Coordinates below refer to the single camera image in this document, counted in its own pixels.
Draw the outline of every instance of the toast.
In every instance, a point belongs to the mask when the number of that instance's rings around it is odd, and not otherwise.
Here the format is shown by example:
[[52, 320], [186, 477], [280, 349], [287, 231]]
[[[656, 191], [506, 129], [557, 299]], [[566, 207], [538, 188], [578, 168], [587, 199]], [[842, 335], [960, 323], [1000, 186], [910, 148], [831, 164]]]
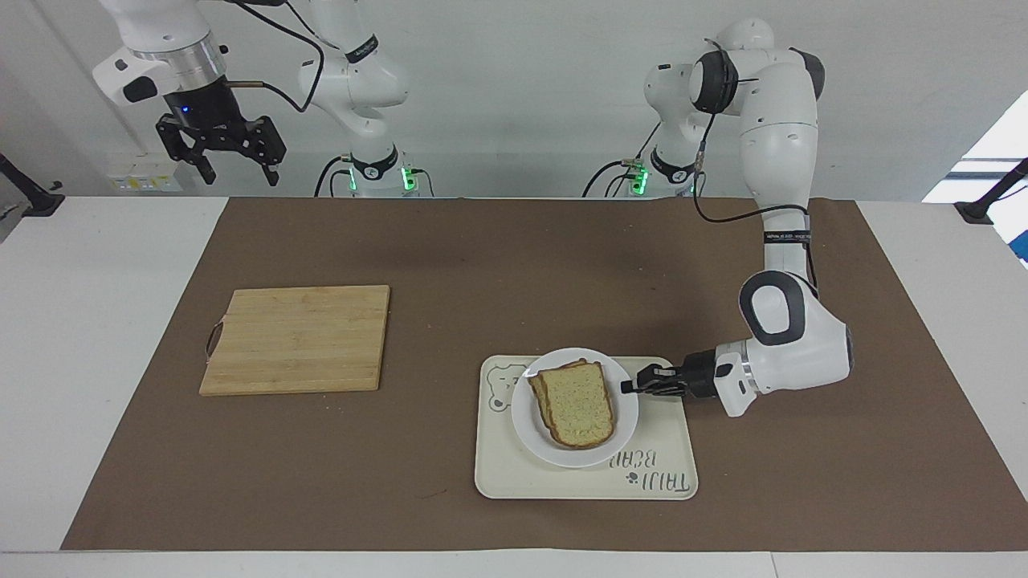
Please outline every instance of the toast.
[[614, 435], [611, 396], [599, 362], [580, 359], [540, 371], [528, 383], [536, 392], [543, 423], [557, 443], [587, 449]]

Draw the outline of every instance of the white plate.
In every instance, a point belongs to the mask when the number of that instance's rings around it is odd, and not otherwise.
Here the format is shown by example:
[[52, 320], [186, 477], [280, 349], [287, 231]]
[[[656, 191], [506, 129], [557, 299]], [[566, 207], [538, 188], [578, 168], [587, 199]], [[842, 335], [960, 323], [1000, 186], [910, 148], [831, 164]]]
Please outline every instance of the white plate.
[[[588, 362], [598, 361], [602, 365], [603, 380], [607, 382], [607, 391], [611, 394], [611, 406], [614, 410], [614, 434], [603, 443], [589, 449], [572, 449], [554, 441], [543, 423], [536, 394], [531, 391], [527, 378], [528, 375], [535, 375], [543, 369], [553, 369], [580, 359]], [[604, 462], [620, 451], [635, 433], [635, 424], [639, 418], [638, 395], [621, 393], [621, 382], [630, 378], [624, 367], [599, 352], [582, 348], [550, 352], [533, 362], [514, 386], [514, 395], [511, 397], [514, 431], [533, 454], [555, 466], [585, 468]]]

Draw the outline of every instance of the brown tablecloth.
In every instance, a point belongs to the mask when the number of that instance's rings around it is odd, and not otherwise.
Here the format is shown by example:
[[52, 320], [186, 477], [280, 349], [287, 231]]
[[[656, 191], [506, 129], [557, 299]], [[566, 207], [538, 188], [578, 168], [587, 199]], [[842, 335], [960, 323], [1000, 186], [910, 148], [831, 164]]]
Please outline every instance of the brown tablecloth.
[[[687, 402], [692, 500], [493, 501], [473, 481], [482, 361], [570, 346], [674, 360], [746, 336], [759, 220], [707, 224], [686, 200], [233, 198], [64, 548], [1028, 549], [1028, 504], [859, 211], [811, 212], [849, 380], [738, 420]], [[360, 284], [393, 288], [379, 391], [197, 395], [232, 290]]]

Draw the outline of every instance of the wooden cutting board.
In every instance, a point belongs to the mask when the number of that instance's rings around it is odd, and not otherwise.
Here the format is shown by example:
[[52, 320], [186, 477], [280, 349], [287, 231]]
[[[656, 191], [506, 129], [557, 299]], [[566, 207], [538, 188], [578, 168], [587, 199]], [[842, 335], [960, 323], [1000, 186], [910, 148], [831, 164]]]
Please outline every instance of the wooden cutting board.
[[199, 394], [377, 390], [388, 313], [388, 285], [238, 289]]

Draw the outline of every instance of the table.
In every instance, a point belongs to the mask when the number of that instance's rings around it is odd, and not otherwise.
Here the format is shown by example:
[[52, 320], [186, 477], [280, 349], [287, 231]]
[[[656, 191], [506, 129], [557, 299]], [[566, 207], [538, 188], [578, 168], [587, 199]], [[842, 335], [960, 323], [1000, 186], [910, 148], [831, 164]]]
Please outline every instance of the table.
[[[488, 568], [513, 576], [531, 564], [535, 573], [554, 576], [619, 568], [690, 576], [887, 576], [914, 569], [926, 576], [983, 570], [1014, 576], [1028, 568], [1028, 552], [57, 552], [224, 203], [69, 198], [57, 215], [23, 222], [0, 245], [0, 380], [36, 388], [0, 389], [0, 575], [99, 576], [141, 568], [168, 575], [270, 576], [298, 569], [474, 575]], [[963, 224], [948, 206], [859, 207], [1022, 493], [1028, 492], [1028, 392], [1012, 362], [1028, 351], [1028, 272], [991, 229]], [[67, 387], [72, 383], [75, 389]]]

